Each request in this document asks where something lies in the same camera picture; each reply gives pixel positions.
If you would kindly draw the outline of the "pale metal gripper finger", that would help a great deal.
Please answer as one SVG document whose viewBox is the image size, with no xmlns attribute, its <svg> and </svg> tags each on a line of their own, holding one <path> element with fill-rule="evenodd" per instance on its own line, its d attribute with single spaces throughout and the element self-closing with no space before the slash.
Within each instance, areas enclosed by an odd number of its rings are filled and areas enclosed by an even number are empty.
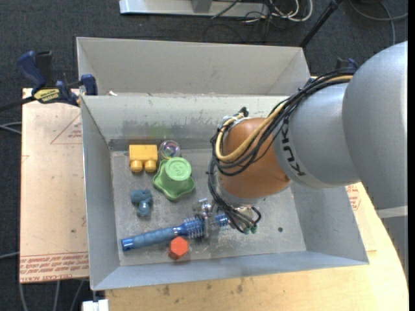
<svg viewBox="0 0 415 311">
<path fill-rule="evenodd" d="M 213 212 L 214 205 L 208 201 L 207 198 L 198 200 L 197 209 L 204 214 L 209 214 Z"/>
<path fill-rule="evenodd" d="M 202 216 L 204 238 L 209 238 L 215 228 L 215 218 L 212 214 Z"/>
</svg>

